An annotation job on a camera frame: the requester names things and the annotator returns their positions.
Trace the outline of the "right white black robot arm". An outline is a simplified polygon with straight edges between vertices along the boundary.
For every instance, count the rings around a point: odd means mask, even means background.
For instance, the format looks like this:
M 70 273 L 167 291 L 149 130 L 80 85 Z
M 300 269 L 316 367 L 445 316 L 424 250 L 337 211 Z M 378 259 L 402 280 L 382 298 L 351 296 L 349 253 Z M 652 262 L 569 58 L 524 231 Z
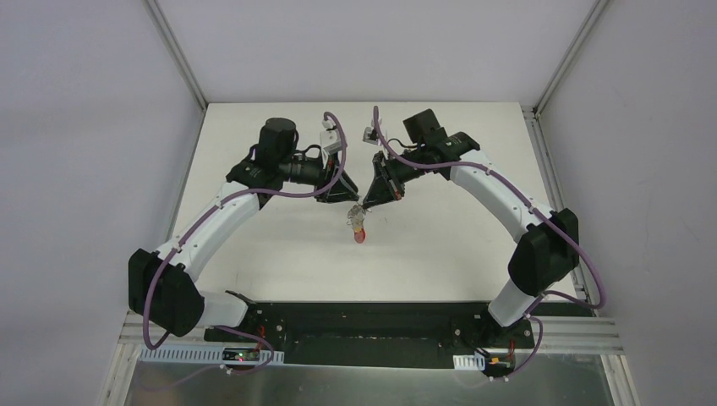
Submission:
M 362 206 L 370 209 L 406 194 L 406 184 L 428 173 L 466 190 L 507 230 L 516 244 L 508 262 L 508 280 L 480 316 L 480 336 L 499 347 L 510 340 L 513 325 L 546 290 L 579 263 L 577 216 L 555 211 L 523 193 L 496 170 L 470 135 L 448 135 L 435 113 L 426 109 L 404 120 L 412 148 L 374 154 L 374 177 Z

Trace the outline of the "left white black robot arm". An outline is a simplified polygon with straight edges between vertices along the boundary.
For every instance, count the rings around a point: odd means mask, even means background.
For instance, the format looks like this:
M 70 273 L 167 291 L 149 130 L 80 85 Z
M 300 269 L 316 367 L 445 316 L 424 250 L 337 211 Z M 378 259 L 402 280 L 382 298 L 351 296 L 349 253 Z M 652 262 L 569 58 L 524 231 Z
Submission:
M 296 123 L 268 118 L 259 140 L 227 173 L 203 211 L 182 231 L 154 250 L 136 250 L 129 258 L 129 308 L 142 317 L 147 348 L 151 326 L 163 339 L 183 337 L 196 327 L 224 326 L 238 342 L 257 333 L 258 320 L 239 294 L 203 292 L 201 273 L 228 238 L 274 196 L 314 198 L 323 203 L 356 201 L 358 192 L 345 174 L 347 137 L 338 118 L 325 112 L 316 157 L 298 148 Z

